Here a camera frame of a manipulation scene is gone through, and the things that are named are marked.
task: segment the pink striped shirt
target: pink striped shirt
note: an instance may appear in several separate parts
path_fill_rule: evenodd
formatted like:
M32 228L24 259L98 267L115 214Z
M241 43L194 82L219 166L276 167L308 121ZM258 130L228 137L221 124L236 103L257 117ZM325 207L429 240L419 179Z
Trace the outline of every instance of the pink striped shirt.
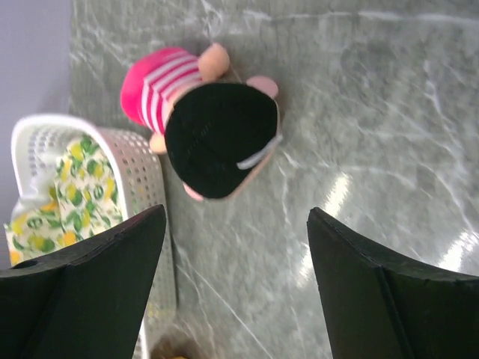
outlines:
M154 132L165 133L166 101L181 86L201 83L198 58L186 50L168 52L159 66L143 78L141 117L143 125Z

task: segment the stuffed doll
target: stuffed doll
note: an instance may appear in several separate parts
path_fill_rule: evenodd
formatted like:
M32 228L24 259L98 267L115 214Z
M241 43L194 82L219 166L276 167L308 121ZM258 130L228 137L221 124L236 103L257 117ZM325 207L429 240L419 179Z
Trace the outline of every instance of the stuffed doll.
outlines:
M151 150L168 154L196 200L238 193L282 139L276 83L264 76L216 82L229 66L217 43L200 57L161 49L131 67L120 93L127 117L153 131Z

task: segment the basket rim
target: basket rim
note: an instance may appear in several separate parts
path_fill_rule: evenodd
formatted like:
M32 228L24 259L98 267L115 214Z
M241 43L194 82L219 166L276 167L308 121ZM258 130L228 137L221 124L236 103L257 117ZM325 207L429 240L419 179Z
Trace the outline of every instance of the basket rim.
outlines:
M21 137L21 134L27 128L31 126L42 125L59 126L64 127L65 129L81 131L84 132L86 135L92 137L99 144L100 148L105 153L106 158L110 162L110 165L112 166L113 175L115 177L115 182L117 183L118 187L118 194L121 194L118 196L118 199L120 200L120 208L122 209L123 220L126 220L131 217L133 213L130 213L128 203L126 202L125 186L123 184L121 170L117 164L117 160L112 152L112 149L108 145L108 142L105 140L105 137L100 132L101 128L95 126L94 124L83 118L75 117L70 114L32 114L29 116L22 117L15 124L11 136L10 151L13 162L13 170L15 172L16 186L18 188L20 197L23 195L25 188L23 188L22 179L20 178L19 159L17 157L16 151L17 147L19 146L18 140Z

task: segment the basket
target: basket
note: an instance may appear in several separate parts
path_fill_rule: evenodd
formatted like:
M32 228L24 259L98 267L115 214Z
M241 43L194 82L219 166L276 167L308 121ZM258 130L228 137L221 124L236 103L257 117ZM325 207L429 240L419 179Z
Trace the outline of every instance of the basket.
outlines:
M159 159L140 135L122 129L96 127L86 120L62 114L38 114L21 119L14 127L11 142L13 169L20 196L31 178L48 168L46 156L61 156L68 143L81 134L92 137L112 166L118 187L118 202L126 220L148 207L165 205L165 188ZM166 227L165 241L141 323L134 358L148 359L160 332L176 312L171 239Z

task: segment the gray marble surface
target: gray marble surface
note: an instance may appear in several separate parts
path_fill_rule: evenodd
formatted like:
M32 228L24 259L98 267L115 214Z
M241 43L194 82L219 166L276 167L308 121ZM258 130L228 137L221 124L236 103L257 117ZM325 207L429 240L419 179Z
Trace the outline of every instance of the gray marble surface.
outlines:
M479 4L468 0L73 0L71 111L118 105L161 46L222 42L277 80L284 143L237 198L196 203L163 159L177 245L169 333L205 358L331 358L306 237L320 206L403 254L479 274Z

